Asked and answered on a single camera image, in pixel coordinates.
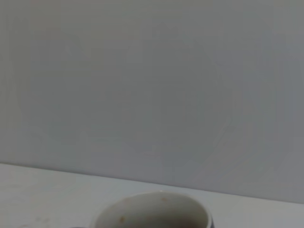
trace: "mug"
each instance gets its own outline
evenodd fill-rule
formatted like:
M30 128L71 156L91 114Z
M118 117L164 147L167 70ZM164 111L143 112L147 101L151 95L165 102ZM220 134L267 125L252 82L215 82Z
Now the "mug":
M124 198L98 213L89 228L214 228L210 212L189 196L172 192Z

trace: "white wall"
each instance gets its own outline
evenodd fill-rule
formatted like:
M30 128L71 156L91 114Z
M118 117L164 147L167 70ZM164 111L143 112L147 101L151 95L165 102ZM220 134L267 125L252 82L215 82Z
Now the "white wall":
M304 203L301 1L1 3L1 162Z

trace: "white table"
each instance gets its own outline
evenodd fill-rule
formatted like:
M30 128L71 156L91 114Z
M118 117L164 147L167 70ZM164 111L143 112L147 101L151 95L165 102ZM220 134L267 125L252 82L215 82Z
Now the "white table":
M0 164L0 228L87 227L110 202L139 192L187 193L216 228L302 228L304 205Z

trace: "mug rim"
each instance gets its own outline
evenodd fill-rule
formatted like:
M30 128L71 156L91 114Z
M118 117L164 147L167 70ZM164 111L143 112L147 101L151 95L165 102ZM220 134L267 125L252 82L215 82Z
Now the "mug rim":
M206 212L206 214L207 214L208 223L207 223L206 228L213 228L213 226L212 226L212 224L213 224L213 222L212 222L213 219L212 219L211 213L210 213L209 209L206 208L199 200L195 199L194 197L192 197L192 196L190 196L190 195L188 195L188 194L177 193L177 192L172 192L172 191L163 191L163 190L136 193L136 194L132 194L132 195L130 195L130 196L123 197L123 198L121 198L121 199L119 199L119 200L117 200L117 201L115 201L115 202L113 202L113 203L109 203L108 206L106 206L105 208L103 208L102 210L100 210L99 213L96 213L96 214L93 216L93 218L92 218L92 220L91 220L91 222L90 222L89 228L96 228L96 227L95 227L96 222L98 221L98 219L99 219L99 217L102 215L102 213L103 213L106 209L108 209L108 208L110 208L110 207L112 207L112 206L114 206L114 205L116 205L116 204L118 204L118 203L120 203L120 202L123 202L126 198L132 198L132 197L139 196L139 195L157 194L157 193L161 193L161 192L162 192L162 193L168 193L168 194L171 194L171 195L177 195L177 196L187 197L187 198L189 198L189 199L194 200L195 202L197 202L197 203L205 210L205 212Z

